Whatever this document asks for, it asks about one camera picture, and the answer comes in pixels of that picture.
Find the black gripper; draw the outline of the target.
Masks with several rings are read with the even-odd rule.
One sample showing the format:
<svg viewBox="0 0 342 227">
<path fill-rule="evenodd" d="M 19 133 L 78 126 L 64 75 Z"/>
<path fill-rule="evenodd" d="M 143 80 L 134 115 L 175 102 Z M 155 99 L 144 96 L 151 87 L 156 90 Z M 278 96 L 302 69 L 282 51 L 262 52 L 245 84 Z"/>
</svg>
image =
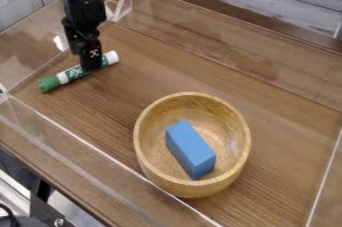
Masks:
<svg viewBox="0 0 342 227">
<path fill-rule="evenodd" d="M 64 33 L 74 55 L 79 54 L 84 71 L 102 67 L 102 44 L 98 26 L 106 20 L 104 0 L 63 0 Z"/>
</svg>

